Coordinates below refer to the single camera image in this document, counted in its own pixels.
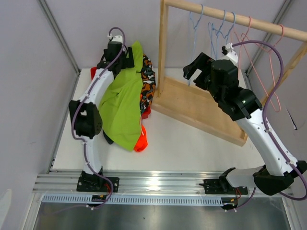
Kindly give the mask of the blue hanger of green shorts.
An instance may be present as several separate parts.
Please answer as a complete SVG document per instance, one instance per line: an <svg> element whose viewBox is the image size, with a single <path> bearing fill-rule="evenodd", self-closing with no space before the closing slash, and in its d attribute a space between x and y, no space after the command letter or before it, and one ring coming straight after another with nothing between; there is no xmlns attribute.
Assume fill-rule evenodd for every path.
<svg viewBox="0 0 307 230"><path fill-rule="evenodd" d="M197 44L197 30L199 27L199 23L203 17L203 10L204 4L201 4L201 14L197 20L195 20L195 16L193 12L189 12L189 19L188 19L188 51L191 51L189 56L189 63L191 63L195 59L195 49Z"/></svg>

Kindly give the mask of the blue hanger of orange shorts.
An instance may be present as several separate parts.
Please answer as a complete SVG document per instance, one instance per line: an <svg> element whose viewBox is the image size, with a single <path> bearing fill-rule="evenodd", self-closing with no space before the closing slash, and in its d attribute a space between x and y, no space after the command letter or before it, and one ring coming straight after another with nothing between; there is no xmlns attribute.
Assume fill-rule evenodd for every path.
<svg viewBox="0 0 307 230"><path fill-rule="evenodd" d="M224 36L221 29L224 25L225 19L226 19L226 10L224 10L224 16L218 28L214 26L214 23L208 22L208 32L211 44L211 55L214 56L214 59L218 58L219 35L222 35L222 37Z"/></svg>

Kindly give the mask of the orange grey camouflage shorts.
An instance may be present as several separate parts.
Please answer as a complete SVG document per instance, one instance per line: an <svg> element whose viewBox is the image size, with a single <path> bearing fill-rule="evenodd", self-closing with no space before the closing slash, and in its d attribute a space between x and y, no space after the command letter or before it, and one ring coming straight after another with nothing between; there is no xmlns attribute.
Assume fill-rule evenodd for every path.
<svg viewBox="0 0 307 230"><path fill-rule="evenodd" d="M156 88L153 64L145 54L142 56L141 78L142 89L140 94L140 111L141 114L143 114L152 104Z"/></svg>

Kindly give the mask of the pink hanger of teal shorts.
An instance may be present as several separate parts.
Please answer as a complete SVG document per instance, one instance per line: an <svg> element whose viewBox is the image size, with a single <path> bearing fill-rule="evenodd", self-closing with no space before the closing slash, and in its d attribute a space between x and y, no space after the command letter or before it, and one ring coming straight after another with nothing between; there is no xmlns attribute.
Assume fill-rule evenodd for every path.
<svg viewBox="0 0 307 230"><path fill-rule="evenodd" d="M263 43L258 43L259 45L261 45L263 48L265 48L265 46L267 45L267 44L269 44L268 42L270 41L270 38L267 38L267 39L264 39L264 44ZM255 61L255 69L257 70L257 68L256 68L256 65L258 64L258 62L260 61L260 58L262 57L261 55L262 54L264 54L265 52L264 51L261 51L260 50L260 48L258 48L258 50L257 51L259 51L260 53L257 55L257 54L255 54L254 55L254 57L252 58L252 60L253 61ZM252 66L251 67L249 67L249 69L250 69L250 71L248 70L248 74L250 74L251 72L254 72L254 69L252 68Z"/></svg>

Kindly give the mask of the blue hanger of black shorts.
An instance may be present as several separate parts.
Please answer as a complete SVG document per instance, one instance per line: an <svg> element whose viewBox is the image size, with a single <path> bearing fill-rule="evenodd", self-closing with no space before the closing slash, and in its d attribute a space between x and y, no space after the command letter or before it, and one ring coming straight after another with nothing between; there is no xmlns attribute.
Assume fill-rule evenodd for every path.
<svg viewBox="0 0 307 230"><path fill-rule="evenodd" d="M235 24L236 24L236 14L234 12L231 12L232 15L233 15L233 24L231 25L231 27L228 29L228 32L226 34L223 34L223 32L221 31L225 21L226 21L226 15L227 15L227 11L224 10L224 16L223 16L223 19L222 19L222 23L220 24L218 30L216 30L215 32L215 35L216 35L216 42L218 44L219 42L219 35L222 36L223 39L226 40L226 43L228 42L228 39L229 39L229 36L230 36L230 33L231 31L233 30Z"/></svg>

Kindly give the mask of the lime green shorts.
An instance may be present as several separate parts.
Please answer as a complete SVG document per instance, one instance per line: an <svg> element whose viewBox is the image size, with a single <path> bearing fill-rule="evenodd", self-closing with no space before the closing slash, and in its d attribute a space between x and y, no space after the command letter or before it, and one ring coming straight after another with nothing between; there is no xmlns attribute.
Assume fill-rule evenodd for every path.
<svg viewBox="0 0 307 230"><path fill-rule="evenodd" d="M140 95L143 50L139 41L132 46L134 67L123 69L105 91L98 110L102 130L122 148L133 151L141 135Z"/></svg>

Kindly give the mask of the pink hanger of camouflage shorts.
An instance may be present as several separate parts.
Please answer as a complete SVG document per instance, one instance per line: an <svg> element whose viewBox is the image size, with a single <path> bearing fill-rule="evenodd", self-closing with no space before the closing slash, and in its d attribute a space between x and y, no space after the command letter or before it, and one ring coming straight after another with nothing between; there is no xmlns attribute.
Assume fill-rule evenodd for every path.
<svg viewBox="0 0 307 230"><path fill-rule="evenodd" d="M252 25L252 17L249 16L248 18L249 18L248 28L247 28L247 30L246 30L245 33L242 33L242 34L241 34L240 37L237 35L235 28L233 28L234 35L236 36L238 42L249 41L248 33L249 33L249 30L250 30L251 25ZM282 38L283 38L283 34L284 34L283 30L284 30L284 27L283 27L283 25L280 25L280 26L281 26L281 28L282 28ZM280 38L273 46L276 47L276 45L280 42L280 40L281 40L282 38ZM260 48L261 51L264 51L265 53L268 54L268 57L269 57L269 64L270 64L270 68L271 68L271 75L272 75L273 86L276 86L275 75L274 75L274 70L273 70L273 66L272 66L272 56L271 56L271 54L272 54L272 49L265 49L265 48L263 48L263 47L262 47L261 45L259 45L259 44L256 44L256 46L258 46L258 48ZM257 78L258 78L258 80L259 80L259 82L260 82L260 84L261 84L261 87L262 87L262 89L263 89L264 92L265 92L265 95L266 95L266 96L269 96L269 93L267 92L267 90L266 90L266 88L265 88L265 86L264 86L262 80L260 79L260 76L259 76L257 70L255 69L255 65L254 65L254 64L255 64L255 61L252 60L252 58L251 58L250 55L249 55L249 52L247 51L247 49L246 49L246 47L245 47L244 45L241 45L241 46L240 46L240 48L239 48L239 54L241 55L241 47L243 47L243 49L244 49L244 51L245 51L245 53L246 53L246 55L247 55L247 57L248 57L248 60L250 61L251 66L252 66L252 68L254 69L254 72L256 73L256 76L257 76ZM278 108L275 107L275 105L274 105L274 103L272 102L272 100L269 100L269 102L271 103L271 105L272 105L272 107L273 107L273 109L274 109L275 112L277 112L277 113L278 113L278 112L281 112L281 109L282 109L282 108L281 108L281 104L280 104L279 97L278 97L278 95L277 95L276 93L274 93L273 95L275 96L275 98L276 98L276 100L277 100Z"/></svg>

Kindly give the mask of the black shorts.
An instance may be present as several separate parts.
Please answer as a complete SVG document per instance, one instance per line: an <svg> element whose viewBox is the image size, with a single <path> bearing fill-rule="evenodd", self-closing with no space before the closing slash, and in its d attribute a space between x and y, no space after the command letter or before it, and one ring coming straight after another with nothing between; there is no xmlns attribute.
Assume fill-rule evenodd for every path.
<svg viewBox="0 0 307 230"><path fill-rule="evenodd" d="M114 141L103 131L103 136L109 145L112 145Z"/></svg>

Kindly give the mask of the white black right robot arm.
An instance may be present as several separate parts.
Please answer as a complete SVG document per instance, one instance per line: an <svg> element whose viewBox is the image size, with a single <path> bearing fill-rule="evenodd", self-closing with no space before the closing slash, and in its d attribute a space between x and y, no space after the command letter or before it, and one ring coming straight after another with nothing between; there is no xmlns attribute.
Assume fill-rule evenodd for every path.
<svg viewBox="0 0 307 230"><path fill-rule="evenodd" d="M220 190L228 194L236 187L256 187L272 196L287 189L299 173L304 173L307 163L287 153L278 137L271 138L275 132L262 117L260 101L253 91L239 86L237 63L234 51L218 60L200 53L183 68L183 77L189 80L200 70L195 85L210 93L218 107L248 135L264 161L257 168L228 169L220 175Z"/></svg>

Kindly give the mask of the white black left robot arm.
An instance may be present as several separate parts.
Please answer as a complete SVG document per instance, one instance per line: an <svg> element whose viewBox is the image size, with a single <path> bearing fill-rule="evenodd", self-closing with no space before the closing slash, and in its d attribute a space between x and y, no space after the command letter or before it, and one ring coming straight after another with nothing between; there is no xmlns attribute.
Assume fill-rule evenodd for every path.
<svg viewBox="0 0 307 230"><path fill-rule="evenodd" d="M78 179L78 192L116 193L118 191L119 178L103 175L103 166L98 153L103 121L98 105L120 71L133 67L132 48L126 47L120 37L110 39L87 90L78 100L69 102L71 133L75 140L82 142L85 163Z"/></svg>

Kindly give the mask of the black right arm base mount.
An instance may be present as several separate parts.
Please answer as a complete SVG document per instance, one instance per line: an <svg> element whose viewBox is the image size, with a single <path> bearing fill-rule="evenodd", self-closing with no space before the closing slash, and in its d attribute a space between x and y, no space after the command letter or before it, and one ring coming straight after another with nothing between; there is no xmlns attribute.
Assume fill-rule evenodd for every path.
<svg viewBox="0 0 307 230"><path fill-rule="evenodd" d="M232 187L229 182L220 179L204 179L199 184L209 195L247 195L246 187Z"/></svg>

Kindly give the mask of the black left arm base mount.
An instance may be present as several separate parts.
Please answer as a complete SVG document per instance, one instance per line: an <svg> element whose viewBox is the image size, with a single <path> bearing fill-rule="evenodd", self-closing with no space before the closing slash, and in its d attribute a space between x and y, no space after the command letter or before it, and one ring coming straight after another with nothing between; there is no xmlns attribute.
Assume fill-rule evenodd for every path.
<svg viewBox="0 0 307 230"><path fill-rule="evenodd" d="M119 177L107 177L110 181L103 179L95 174L88 174L82 171L78 183L77 192L109 192L111 183L113 185L113 192L117 193L119 188Z"/></svg>

